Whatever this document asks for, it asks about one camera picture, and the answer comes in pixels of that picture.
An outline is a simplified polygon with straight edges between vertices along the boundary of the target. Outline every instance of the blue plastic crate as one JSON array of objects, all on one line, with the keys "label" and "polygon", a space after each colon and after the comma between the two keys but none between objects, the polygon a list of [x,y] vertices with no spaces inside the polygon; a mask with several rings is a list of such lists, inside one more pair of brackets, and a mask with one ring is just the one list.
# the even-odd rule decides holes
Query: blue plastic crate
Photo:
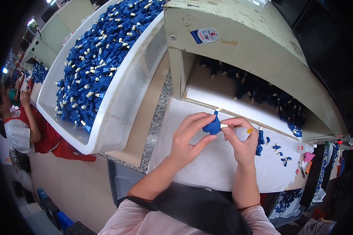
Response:
[{"label": "blue plastic crate", "polygon": [[44,209],[43,199],[47,198],[47,194],[44,192],[42,188],[38,188],[37,192],[38,192],[39,200],[41,201],[41,208]]},{"label": "blue plastic crate", "polygon": [[60,211],[57,213],[57,218],[59,219],[61,228],[65,231],[68,227],[72,226],[74,222],[64,214],[64,212]]}]

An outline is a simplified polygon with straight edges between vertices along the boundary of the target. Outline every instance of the factory worker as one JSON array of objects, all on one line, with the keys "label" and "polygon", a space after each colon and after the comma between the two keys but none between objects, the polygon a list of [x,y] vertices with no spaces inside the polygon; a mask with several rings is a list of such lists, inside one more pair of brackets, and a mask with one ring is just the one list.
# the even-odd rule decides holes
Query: factory worker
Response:
[{"label": "factory worker", "polygon": [[10,145],[21,153],[52,153],[65,159],[91,161],[96,157],[79,155],[30,103],[31,89],[20,94],[21,107],[10,112],[10,100],[5,86],[0,89],[0,119]]},{"label": "factory worker", "polygon": [[252,132],[242,143],[232,130],[254,128],[244,118],[221,121],[228,125],[222,132],[234,148],[234,156],[228,157],[238,162],[232,194],[172,182],[178,171],[217,138],[207,135],[196,145],[189,144],[214,119],[215,115],[201,112],[182,121],[173,134],[170,155],[118,201],[118,209],[99,235],[279,234],[260,206],[254,163],[259,133]]}]

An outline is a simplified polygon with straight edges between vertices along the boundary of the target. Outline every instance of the white plastic bin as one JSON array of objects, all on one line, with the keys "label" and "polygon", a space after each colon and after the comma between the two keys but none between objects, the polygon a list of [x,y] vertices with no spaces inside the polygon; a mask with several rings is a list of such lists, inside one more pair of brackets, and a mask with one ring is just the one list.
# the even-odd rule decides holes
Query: white plastic bin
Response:
[{"label": "white plastic bin", "polygon": [[45,119],[83,154],[125,148],[141,101],[167,50],[161,12],[141,34],[115,73],[98,110],[91,134],[80,127],[73,129],[73,123],[62,121],[55,112],[56,93],[59,90],[55,82],[64,78],[64,62],[69,50],[75,45],[76,39],[89,30],[94,20],[116,2],[117,0],[108,1],[75,31],[52,64],[37,100],[37,108]]}]

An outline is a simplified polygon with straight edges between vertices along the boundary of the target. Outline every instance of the red apron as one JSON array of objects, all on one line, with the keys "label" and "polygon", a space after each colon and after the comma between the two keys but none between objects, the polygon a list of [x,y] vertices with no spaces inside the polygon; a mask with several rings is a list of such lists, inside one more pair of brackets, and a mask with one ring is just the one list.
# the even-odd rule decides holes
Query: red apron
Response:
[{"label": "red apron", "polygon": [[[91,154],[78,155],[75,148],[73,148],[73,146],[71,146],[65,139],[63,139],[59,135],[59,133],[55,131],[55,129],[52,128],[52,126],[46,121],[46,119],[44,119],[41,113],[38,112],[38,110],[34,106],[30,104],[30,108],[34,115],[35,122],[42,135],[41,140],[34,143],[36,153],[48,153],[52,148],[59,144],[54,150],[51,151],[56,157],[90,162],[94,162],[96,160],[96,157],[92,156]],[[3,123],[5,124],[10,120],[19,119],[23,121],[26,125],[30,126],[24,107],[21,106],[19,110],[21,111],[19,117],[4,119]]]}]

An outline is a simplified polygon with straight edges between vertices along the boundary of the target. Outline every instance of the black bag strap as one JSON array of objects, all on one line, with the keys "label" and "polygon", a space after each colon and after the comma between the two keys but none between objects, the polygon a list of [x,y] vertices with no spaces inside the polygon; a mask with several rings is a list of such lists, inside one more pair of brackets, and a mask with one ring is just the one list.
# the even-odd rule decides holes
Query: black bag strap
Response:
[{"label": "black bag strap", "polygon": [[168,216],[214,235],[253,234],[236,207],[215,190],[172,183],[152,202],[126,196],[118,201],[131,200],[149,211],[161,211]]}]

